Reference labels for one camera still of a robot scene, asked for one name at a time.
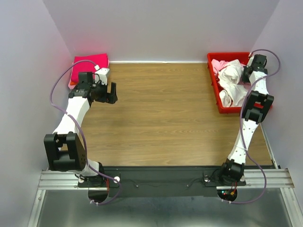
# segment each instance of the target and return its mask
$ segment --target wooden table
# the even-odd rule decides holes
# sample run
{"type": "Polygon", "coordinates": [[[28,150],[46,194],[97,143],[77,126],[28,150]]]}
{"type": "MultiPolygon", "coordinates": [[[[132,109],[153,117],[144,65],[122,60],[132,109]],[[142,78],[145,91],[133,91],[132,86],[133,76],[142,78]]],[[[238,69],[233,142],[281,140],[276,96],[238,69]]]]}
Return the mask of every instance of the wooden table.
{"type": "MultiPolygon", "coordinates": [[[[82,123],[90,159],[105,166],[208,166],[226,160],[239,115],[219,114],[206,64],[110,69],[118,101],[94,102],[82,123]]],[[[249,151],[260,164],[272,164],[260,127],[249,151]]]]}

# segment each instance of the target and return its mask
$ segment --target gray floor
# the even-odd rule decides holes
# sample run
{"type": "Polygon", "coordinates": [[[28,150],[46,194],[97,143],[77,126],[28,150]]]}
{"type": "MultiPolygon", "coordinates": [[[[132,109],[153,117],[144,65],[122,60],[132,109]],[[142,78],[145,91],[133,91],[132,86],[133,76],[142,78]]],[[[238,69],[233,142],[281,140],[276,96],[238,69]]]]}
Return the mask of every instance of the gray floor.
{"type": "MultiPolygon", "coordinates": [[[[238,201],[260,189],[239,190],[238,201]]],[[[39,227],[290,227],[279,189],[255,203],[230,205],[212,197],[123,198],[106,206],[89,203],[87,191],[47,191],[39,227]]]]}

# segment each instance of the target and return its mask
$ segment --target folded cloth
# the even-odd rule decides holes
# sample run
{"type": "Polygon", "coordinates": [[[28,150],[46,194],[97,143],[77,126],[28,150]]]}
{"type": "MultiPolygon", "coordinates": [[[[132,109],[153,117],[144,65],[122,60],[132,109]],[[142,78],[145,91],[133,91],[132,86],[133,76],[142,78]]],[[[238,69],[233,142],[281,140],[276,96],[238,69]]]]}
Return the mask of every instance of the folded cloth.
{"type": "Polygon", "coordinates": [[[219,97],[221,99],[221,103],[222,103],[223,107],[231,107],[232,99],[228,95],[227,91],[225,91],[225,90],[220,91],[219,97]]]}
{"type": "Polygon", "coordinates": [[[218,74],[221,69],[223,69],[229,62],[228,61],[218,61],[216,59],[212,59],[212,66],[215,74],[218,74]]]}
{"type": "MultiPolygon", "coordinates": [[[[106,53],[95,54],[89,56],[75,56],[74,63],[81,60],[91,60],[99,65],[100,68],[108,68],[109,61],[106,53]]],[[[78,73],[79,72],[96,72],[94,65],[89,62],[83,62],[75,65],[71,70],[71,78],[68,87],[73,89],[75,85],[79,82],[78,73]]]]}
{"type": "Polygon", "coordinates": [[[232,99],[232,106],[242,106],[247,90],[243,85],[239,85],[243,66],[239,60],[233,60],[228,65],[219,71],[218,78],[220,86],[226,90],[227,94],[232,99]]]}

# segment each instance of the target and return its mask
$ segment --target pink cloth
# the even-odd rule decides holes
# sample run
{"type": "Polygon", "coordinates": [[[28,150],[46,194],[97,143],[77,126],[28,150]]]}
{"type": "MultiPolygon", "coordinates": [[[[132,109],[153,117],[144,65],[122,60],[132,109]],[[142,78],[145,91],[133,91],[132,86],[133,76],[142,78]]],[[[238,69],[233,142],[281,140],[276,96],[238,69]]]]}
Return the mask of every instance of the pink cloth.
{"type": "Polygon", "coordinates": [[[218,72],[221,69],[223,69],[225,66],[227,66],[228,63],[229,63],[229,61],[218,61],[216,59],[212,59],[212,66],[213,66],[215,75],[217,75],[218,72]]]}
{"type": "MultiPolygon", "coordinates": [[[[100,68],[108,68],[109,60],[106,53],[95,54],[89,56],[75,56],[74,63],[80,60],[91,60],[99,65],[100,68]]],[[[70,89],[75,87],[75,84],[79,82],[78,73],[79,72],[96,72],[94,65],[89,62],[83,62],[75,65],[71,71],[71,78],[68,84],[70,89]]]]}

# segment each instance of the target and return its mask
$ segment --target cable connector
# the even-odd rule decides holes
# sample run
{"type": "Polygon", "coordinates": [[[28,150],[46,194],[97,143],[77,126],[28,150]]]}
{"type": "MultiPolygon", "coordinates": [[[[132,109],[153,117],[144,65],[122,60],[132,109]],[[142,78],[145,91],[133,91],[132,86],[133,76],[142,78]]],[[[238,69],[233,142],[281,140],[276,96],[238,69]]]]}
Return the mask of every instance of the cable connector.
{"type": "Polygon", "coordinates": [[[98,65],[95,65],[94,68],[96,71],[98,71],[100,69],[100,67],[98,65]]]}

